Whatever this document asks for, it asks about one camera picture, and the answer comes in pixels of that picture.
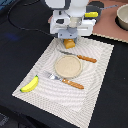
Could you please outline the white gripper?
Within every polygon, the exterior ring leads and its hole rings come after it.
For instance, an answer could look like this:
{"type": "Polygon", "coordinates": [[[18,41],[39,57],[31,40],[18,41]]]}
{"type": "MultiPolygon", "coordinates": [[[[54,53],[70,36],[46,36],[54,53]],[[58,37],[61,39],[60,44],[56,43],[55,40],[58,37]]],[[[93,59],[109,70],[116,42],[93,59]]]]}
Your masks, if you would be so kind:
{"type": "Polygon", "coordinates": [[[65,11],[54,10],[50,22],[50,34],[60,39],[76,39],[79,36],[90,36],[95,23],[95,19],[71,17],[65,11]]]}

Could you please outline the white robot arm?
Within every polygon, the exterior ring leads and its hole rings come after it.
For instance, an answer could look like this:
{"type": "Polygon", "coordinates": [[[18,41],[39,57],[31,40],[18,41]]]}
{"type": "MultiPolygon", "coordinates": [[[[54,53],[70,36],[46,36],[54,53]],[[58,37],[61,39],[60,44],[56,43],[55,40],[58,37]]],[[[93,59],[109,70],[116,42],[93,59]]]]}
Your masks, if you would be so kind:
{"type": "Polygon", "coordinates": [[[60,39],[75,39],[90,36],[96,20],[85,20],[89,0],[42,0],[53,10],[50,33],[60,39]]]}

